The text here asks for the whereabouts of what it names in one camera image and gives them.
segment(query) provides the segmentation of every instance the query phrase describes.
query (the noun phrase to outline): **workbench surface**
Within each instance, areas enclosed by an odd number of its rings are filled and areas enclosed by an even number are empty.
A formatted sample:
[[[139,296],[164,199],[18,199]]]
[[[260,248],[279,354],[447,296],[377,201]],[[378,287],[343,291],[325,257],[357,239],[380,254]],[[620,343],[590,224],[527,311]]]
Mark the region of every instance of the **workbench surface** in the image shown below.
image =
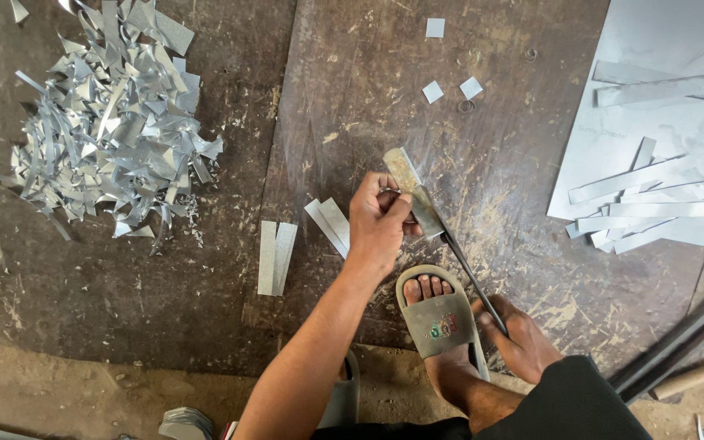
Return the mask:
[[[10,143],[25,140],[18,102],[36,97],[13,72],[46,78],[61,55],[54,28],[82,42],[77,18],[54,2],[24,5],[32,15],[17,26],[0,4],[3,174]],[[65,242],[0,189],[0,344],[259,374],[343,264],[303,206],[333,197],[348,215],[362,176],[384,170],[395,146],[406,147],[482,285],[533,315],[561,352],[591,353],[611,374],[689,309],[704,248],[660,240],[608,255],[545,216],[606,3],[178,0],[158,9],[196,33],[186,58],[202,77],[200,134],[225,141],[218,189],[196,192],[205,244],[179,220],[163,255],[148,257],[151,240],[110,238],[108,217],[73,222]],[[446,19],[444,38],[424,37],[427,17]],[[480,58],[467,66],[473,48]],[[528,48],[538,51],[530,64]],[[485,90],[463,114],[458,85],[472,75]],[[444,96],[428,105],[421,89],[434,80]],[[256,293],[260,219],[299,225],[281,298]],[[469,285],[441,242],[407,239],[357,342],[413,348],[393,289],[399,271],[425,263]],[[489,364],[502,366],[495,355]]]

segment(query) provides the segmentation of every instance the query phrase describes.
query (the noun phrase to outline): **gray slipper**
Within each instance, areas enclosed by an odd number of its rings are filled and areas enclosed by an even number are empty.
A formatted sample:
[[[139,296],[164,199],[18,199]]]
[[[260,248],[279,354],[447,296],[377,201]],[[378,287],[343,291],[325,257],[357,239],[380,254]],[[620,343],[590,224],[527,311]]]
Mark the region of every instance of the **gray slipper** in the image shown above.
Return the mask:
[[[347,350],[344,358],[347,367],[347,380],[333,385],[330,400],[317,429],[357,424],[357,410],[360,402],[360,367],[352,350]]]
[[[453,293],[423,299],[407,306],[404,284],[419,275],[436,275],[452,286]],[[472,314],[472,306],[463,286],[448,271],[435,265],[419,265],[408,269],[396,282],[398,307],[404,315],[409,334],[423,359],[438,355],[457,345],[469,344],[469,362],[480,372],[480,378],[491,381],[480,335]]]

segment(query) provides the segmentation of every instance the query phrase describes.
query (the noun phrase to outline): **wooden handle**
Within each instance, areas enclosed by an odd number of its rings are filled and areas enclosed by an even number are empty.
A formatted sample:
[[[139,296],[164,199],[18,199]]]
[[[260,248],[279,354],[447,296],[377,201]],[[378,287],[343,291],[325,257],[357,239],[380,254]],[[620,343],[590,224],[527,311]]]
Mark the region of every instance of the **wooden handle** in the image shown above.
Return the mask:
[[[704,365],[665,379],[661,384],[653,387],[651,395],[655,399],[661,400],[700,384],[704,384]]]

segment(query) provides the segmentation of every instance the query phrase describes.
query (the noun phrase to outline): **concrete floor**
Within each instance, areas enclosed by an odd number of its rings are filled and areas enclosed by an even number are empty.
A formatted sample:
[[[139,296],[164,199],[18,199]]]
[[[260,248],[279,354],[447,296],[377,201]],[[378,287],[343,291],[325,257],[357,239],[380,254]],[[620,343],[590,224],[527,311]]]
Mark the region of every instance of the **concrete floor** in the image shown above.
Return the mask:
[[[433,393],[417,353],[357,346],[361,365],[361,421],[430,423],[459,412]],[[187,405],[216,424],[237,420],[256,379],[148,370],[73,361],[0,346],[0,429],[38,438],[110,440],[121,434],[164,438],[162,414]],[[494,382],[527,392],[510,376]],[[695,414],[704,426],[704,386],[680,403],[645,400],[631,407],[656,440],[695,439]]]

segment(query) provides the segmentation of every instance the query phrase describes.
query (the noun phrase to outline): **foot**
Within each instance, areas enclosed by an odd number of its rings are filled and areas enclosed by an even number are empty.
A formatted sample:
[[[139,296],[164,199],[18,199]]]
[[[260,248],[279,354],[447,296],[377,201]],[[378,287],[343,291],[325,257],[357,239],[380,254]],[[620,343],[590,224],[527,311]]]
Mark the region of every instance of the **foot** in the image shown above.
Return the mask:
[[[452,286],[438,276],[420,275],[404,284],[407,306],[424,299],[453,293]],[[464,390],[459,384],[466,380],[480,381],[480,373],[469,362],[469,344],[457,345],[439,355],[425,358],[425,370],[436,394],[469,414]]]
[[[451,293],[450,284],[437,276],[424,274],[404,284],[407,307]],[[480,373],[469,362],[469,344],[425,358],[425,369],[436,394],[469,417],[473,434],[512,414],[524,397],[480,379]]]

